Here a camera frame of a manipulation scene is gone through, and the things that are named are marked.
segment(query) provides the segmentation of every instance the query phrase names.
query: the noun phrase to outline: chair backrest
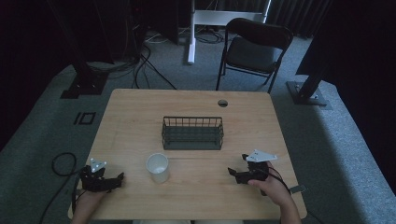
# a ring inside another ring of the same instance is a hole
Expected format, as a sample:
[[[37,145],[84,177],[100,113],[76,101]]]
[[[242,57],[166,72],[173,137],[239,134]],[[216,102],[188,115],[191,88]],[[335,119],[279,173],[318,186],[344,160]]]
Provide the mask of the chair backrest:
[[[235,18],[227,23],[226,31],[244,37],[246,40],[264,46],[286,50],[293,39],[291,30],[284,26]]]

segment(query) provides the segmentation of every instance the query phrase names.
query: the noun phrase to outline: chair seat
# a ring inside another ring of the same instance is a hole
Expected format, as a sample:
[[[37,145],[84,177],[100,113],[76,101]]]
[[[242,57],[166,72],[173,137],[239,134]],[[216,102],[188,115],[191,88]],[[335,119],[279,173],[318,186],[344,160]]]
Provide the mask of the chair seat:
[[[244,38],[233,39],[227,53],[226,63],[248,70],[272,73],[276,69],[276,60],[281,50],[256,45]]]

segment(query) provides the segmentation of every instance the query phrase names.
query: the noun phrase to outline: black chair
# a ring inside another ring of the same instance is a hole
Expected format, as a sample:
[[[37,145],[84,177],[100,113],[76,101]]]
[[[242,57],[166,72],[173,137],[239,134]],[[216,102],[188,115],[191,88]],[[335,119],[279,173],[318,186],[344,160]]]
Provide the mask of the black chair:
[[[237,36],[228,47],[229,33]],[[292,32],[283,26],[265,24],[236,18],[228,22],[225,30],[224,49],[221,56],[218,83],[226,69],[266,77],[263,85],[272,78],[268,93],[273,88],[283,55],[293,39]]]

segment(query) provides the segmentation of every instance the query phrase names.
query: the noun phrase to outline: table hole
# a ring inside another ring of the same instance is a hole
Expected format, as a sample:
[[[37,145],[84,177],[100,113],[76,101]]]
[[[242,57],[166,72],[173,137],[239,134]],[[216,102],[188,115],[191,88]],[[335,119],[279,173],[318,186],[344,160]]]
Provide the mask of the table hole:
[[[221,107],[226,107],[228,105],[228,102],[226,100],[219,100],[218,105]]]

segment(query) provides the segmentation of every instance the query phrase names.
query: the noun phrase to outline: human hand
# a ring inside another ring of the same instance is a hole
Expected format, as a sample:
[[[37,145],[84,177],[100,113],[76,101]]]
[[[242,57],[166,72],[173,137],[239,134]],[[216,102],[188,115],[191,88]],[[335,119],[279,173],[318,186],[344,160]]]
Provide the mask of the human hand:
[[[72,224],[86,224],[89,222],[91,215],[99,206],[106,192],[84,191],[79,197],[76,204],[76,211],[72,218]]]
[[[277,176],[274,166],[271,162],[267,162],[270,167],[269,172],[271,175]],[[255,186],[262,191],[273,201],[273,203],[280,207],[280,222],[282,224],[301,224],[300,215],[294,200],[291,198],[289,190],[285,188],[282,182],[268,175],[265,181],[249,180],[247,183]]]
[[[269,172],[272,175],[277,176],[278,174],[274,171],[274,166],[271,162],[267,162],[268,167],[270,167]],[[292,198],[290,193],[285,188],[285,186],[274,177],[268,175],[265,181],[260,180],[249,180],[247,182],[249,185],[259,188],[260,190],[264,191],[265,194],[273,201],[273,203],[277,205],[284,205],[288,203],[292,203]]]

